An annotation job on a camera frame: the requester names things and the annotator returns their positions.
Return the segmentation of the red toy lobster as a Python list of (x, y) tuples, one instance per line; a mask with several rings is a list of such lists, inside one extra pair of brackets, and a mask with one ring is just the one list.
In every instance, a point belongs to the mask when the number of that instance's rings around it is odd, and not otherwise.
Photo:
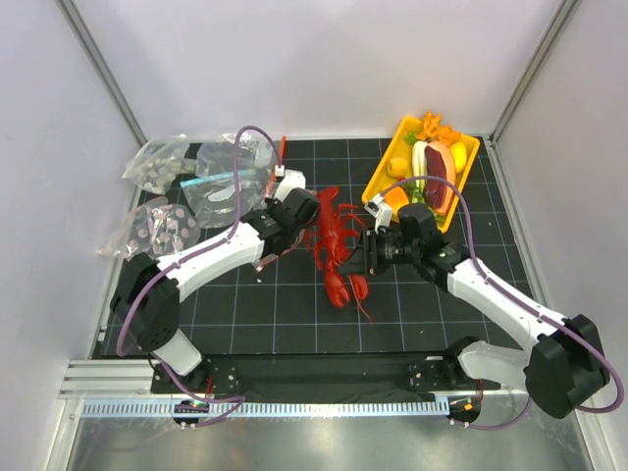
[(317, 220), (303, 237), (305, 247), (311, 250), (316, 268), (322, 272), (324, 285), (330, 302), (337, 308), (345, 307), (354, 300), (357, 309), (369, 322), (373, 319), (363, 306), (369, 295), (369, 285), (364, 275), (342, 275), (340, 265), (351, 251), (347, 245), (349, 238), (359, 237), (359, 232), (350, 225), (354, 221), (360, 229), (364, 222), (354, 213), (356, 205), (336, 203), (340, 194), (337, 186), (315, 191), (320, 203)]

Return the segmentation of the clear bag orange zipper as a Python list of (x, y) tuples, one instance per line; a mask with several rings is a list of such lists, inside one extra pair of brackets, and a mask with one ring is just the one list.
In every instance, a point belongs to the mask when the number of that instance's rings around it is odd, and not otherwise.
[(297, 247), (304, 237), (305, 231), (308, 229), (305, 229), (297, 240), (287, 240), (284, 238), (270, 239), (270, 232), (272, 231), (271, 225), (274, 221), (267, 213), (267, 204), (266, 208), (263, 210), (263, 214), (260, 216), (260, 223), (259, 235), (264, 241), (264, 247), (260, 260), (254, 263), (254, 267), (257, 271), (263, 270), (267, 265), (270, 265), (272, 262)]
[(284, 157), (286, 154), (287, 137), (284, 135), (279, 140), (274, 140), (271, 136), (266, 136), (266, 140), (271, 146), (271, 157), (268, 164), (270, 176), (273, 180), (282, 179), (286, 173)]

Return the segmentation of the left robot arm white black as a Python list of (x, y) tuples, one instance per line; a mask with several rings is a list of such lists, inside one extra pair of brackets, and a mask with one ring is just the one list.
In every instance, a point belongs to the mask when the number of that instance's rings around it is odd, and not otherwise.
[(110, 301), (112, 314), (122, 322), (117, 354), (126, 354), (126, 338), (132, 338), (139, 349), (166, 364), (165, 370), (185, 392), (203, 389), (208, 370), (180, 328), (181, 304), (242, 265), (263, 267), (288, 253), (319, 211), (314, 194), (294, 188), (179, 254), (152, 259), (141, 253), (126, 261)]

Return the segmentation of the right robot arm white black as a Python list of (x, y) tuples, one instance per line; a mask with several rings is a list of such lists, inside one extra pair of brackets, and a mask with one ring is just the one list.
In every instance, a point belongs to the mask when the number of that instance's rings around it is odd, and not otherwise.
[(444, 354), (445, 382), (455, 389), (489, 380), (528, 394), (546, 414), (561, 419), (611, 379), (597, 326), (584, 315), (565, 317), (537, 303), (492, 272), (469, 248), (448, 242), (422, 203), (401, 207), (399, 223), (382, 199), (365, 206), (375, 225), (362, 232), (346, 275), (380, 275), (395, 265), (414, 268), (426, 282), (471, 305), (517, 344), (491, 345), (471, 337)]

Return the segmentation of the clear bag blue zipper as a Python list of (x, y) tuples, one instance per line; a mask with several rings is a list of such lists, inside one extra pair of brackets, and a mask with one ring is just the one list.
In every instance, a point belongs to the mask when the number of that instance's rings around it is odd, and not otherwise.
[(240, 139), (223, 133), (202, 142), (196, 153), (196, 177), (181, 183), (201, 228), (228, 227), (238, 214), (263, 206), (274, 186), (270, 157), (271, 146), (256, 131), (246, 131)]

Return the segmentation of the bag of pink discs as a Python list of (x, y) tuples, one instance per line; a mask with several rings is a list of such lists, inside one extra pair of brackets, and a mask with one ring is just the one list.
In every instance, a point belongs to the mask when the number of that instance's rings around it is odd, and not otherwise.
[(145, 253), (155, 259), (191, 248), (200, 234), (200, 226), (185, 206), (159, 196), (129, 211), (98, 254), (129, 260)]

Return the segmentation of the bag of white pieces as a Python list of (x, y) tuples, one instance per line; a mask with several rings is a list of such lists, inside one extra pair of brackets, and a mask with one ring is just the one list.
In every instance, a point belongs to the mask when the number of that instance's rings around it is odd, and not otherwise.
[(196, 172), (196, 161), (186, 157), (189, 147), (190, 139), (183, 133), (150, 139), (127, 162), (122, 179), (148, 193), (165, 195), (178, 176)]

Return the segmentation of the black grid mat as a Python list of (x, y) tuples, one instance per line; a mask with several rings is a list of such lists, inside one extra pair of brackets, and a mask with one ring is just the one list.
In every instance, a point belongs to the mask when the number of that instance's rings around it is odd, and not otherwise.
[[(463, 189), (475, 247), (487, 266), (527, 295), (531, 289), (493, 162), (480, 149)], [(284, 163), (317, 190), (337, 186), (337, 202), (360, 206), (389, 138), (288, 140)], [(355, 210), (366, 224), (367, 214)], [(466, 336), (517, 348), (497, 321), (428, 284), (408, 265), (369, 280), (362, 303), (336, 308), (312, 252), (300, 247), (256, 272), (250, 265), (200, 288), (182, 305), (180, 326), (204, 354), (347, 353), (442, 350)]]

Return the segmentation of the toy green onion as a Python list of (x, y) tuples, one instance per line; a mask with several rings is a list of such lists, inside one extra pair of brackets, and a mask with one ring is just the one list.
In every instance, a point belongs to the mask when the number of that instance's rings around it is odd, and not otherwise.
[[(412, 173), (414, 177), (425, 177), (428, 175), (427, 170), (427, 157), (426, 149), (428, 143), (425, 141), (417, 140), (412, 147)], [(411, 199), (412, 203), (424, 201), (424, 190), (426, 187), (426, 180), (416, 180), (412, 182)]]

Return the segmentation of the toy meat slab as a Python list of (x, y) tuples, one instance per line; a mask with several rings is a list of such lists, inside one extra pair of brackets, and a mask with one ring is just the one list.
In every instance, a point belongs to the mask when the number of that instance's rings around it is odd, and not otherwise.
[(444, 216), (453, 199), (452, 187), (456, 181), (456, 170), (452, 154), (443, 143), (430, 141), (420, 154), (421, 170), (431, 177), (423, 186), (425, 202), (440, 216)]

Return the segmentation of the yellow plastic tray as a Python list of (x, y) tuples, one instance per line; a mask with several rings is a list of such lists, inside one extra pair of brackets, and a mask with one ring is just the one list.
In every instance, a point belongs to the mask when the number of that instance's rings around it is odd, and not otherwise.
[[(378, 164), (376, 170), (374, 171), (372, 177), (366, 185), (366, 188), (363, 190), (361, 195), (361, 201), (366, 203), (368, 200), (373, 198), (376, 194), (380, 194), (381, 192), (388, 192), (393, 187), (402, 187), (406, 192), (409, 203), (411, 199), (411, 190), (412, 190), (412, 182), (416, 180), (430, 180), (431, 177), (414, 177), (412, 173), (412, 147), (413, 144), (418, 140), (416, 134), (423, 128), (423, 117), (416, 118), (412, 116), (404, 117), (391, 142), (388, 144), (383, 157), (381, 158), (380, 163)], [(480, 149), (480, 140), (477, 137), (461, 133), (461, 138), (459, 141), (463, 142), (467, 149), (468, 160), (467, 166), (465, 170), (461, 174), (456, 174), (455, 185), (452, 187), (453, 190), (453, 199), (449, 206), (447, 213), (444, 216), (438, 215), (426, 202), (425, 199), (423, 202), (417, 203), (425, 203), (428, 208), (433, 212), (436, 217), (437, 228), (442, 232), (446, 233), (449, 229), (451, 220), (453, 219), (453, 215), (456, 210), (456, 206), (459, 202), (459, 197), (457, 194), (462, 191), (464, 188), (470, 171), (475, 162), (476, 156)], [(387, 164), (392, 157), (403, 157), (408, 162), (408, 168), (405, 173), (405, 176), (402, 179), (394, 179), (391, 178), (387, 174)], [(392, 219), (394, 221), (398, 220), (397, 211), (393, 211)]]

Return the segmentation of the yellow toy lemon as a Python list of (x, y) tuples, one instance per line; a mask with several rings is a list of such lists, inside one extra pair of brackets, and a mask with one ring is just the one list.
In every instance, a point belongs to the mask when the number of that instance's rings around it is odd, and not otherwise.
[(449, 152), (454, 162), (455, 172), (459, 175), (467, 166), (468, 154), (466, 146), (461, 141), (455, 142), (449, 148)]

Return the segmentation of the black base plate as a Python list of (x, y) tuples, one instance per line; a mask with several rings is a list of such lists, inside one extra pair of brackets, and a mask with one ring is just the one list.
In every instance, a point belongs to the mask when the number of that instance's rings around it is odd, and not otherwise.
[(458, 392), (492, 392), (439, 351), (208, 355), (182, 383), (194, 393), (267, 403), (418, 402)]

